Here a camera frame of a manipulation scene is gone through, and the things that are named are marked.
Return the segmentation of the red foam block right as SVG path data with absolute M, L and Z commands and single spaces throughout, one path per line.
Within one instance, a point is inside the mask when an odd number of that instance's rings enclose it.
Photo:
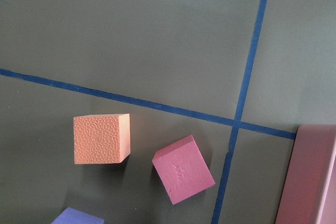
M 173 205 L 215 185 L 192 135 L 156 151 L 152 163 Z

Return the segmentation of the pink plastic tray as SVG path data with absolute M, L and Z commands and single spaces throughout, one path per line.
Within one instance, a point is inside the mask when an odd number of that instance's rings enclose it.
M 335 125 L 298 128 L 276 223 L 335 223 Z

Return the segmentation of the orange foam block near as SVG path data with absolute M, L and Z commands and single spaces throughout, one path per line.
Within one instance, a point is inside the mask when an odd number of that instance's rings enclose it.
M 119 164 L 131 154 L 129 114 L 76 116 L 73 126 L 76 165 Z

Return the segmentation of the purple foam block near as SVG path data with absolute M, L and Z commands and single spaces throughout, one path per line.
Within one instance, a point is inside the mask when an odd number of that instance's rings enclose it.
M 67 223 L 103 224 L 104 219 L 68 207 L 52 222 L 52 224 L 67 224 Z

